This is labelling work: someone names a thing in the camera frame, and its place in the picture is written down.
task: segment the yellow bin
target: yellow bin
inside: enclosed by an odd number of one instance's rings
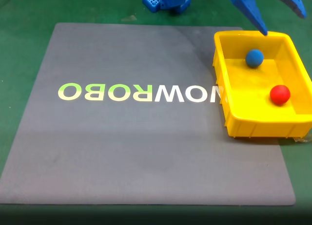
[[[304,137],[312,128],[312,82],[291,38],[282,33],[224,31],[214,36],[214,69],[225,126],[232,137]],[[259,49],[263,63],[251,69],[247,53]],[[273,104],[270,91],[286,85],[291,97]]]

